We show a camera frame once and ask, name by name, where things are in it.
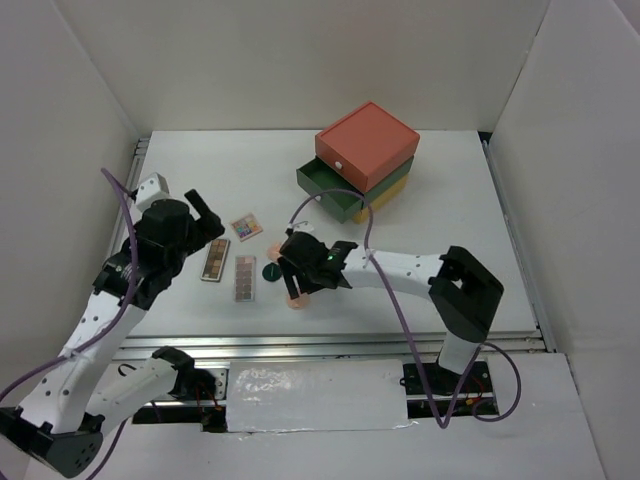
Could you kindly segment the dark green cushion puff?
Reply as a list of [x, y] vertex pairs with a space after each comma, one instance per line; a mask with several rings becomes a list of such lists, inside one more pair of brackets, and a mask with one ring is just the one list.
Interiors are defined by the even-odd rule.
[[271, 262], [262, 269], [262, 278], [270, 283], [277, 282], [282, 278], [282, 271], [277, 263]]

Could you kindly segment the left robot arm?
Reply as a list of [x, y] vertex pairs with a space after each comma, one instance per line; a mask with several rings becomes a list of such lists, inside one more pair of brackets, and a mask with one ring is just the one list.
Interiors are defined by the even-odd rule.
[[38, 385], [1, 410], [1, 435], [67, 479], [93, 462], [104, 437], [159, 396], [211, 395], [215, 376], [182, 350], [163, 346], [126, 377], [97, 387], [116, 351], [181, 272], [185, 260], [224, 227], [196, 190], [158, 199], [109, 257], [93, 282], [85, 312], [59, 356], [37, 368]]

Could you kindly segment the peach makeup sponge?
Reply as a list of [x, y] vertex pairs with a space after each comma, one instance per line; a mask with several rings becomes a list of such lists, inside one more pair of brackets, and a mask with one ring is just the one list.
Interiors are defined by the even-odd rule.
[[281, 244], [279, 242], [272, 244], [267, 249], [267, 258], [271, 262], [277, 263], [278, 259], [281, 257], [280, 249], [281, 249]]

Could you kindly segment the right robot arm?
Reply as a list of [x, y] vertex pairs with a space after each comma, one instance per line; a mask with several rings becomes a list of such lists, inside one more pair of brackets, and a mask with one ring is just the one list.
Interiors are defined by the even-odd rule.
[[502, 283], [460, 246], [442, 255], [413, 255], [351, 241], [327, 247], [309, 233], [293, 232], [278, 254], [290, 299], [323, 289], [379, 288], [431, 302], [446, 328], [435, 379], [451, 392], [468, 382], [469, 364], [488, 338], [504, 293]]

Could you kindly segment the peach round puff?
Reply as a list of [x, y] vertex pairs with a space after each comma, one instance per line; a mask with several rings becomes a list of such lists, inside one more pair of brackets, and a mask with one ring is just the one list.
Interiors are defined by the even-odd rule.
[[286, 297], [287, 306], [293, 310], [301, 310], [310, 304], [310, 296], [306, 293], [300, 294], [296, 298]]

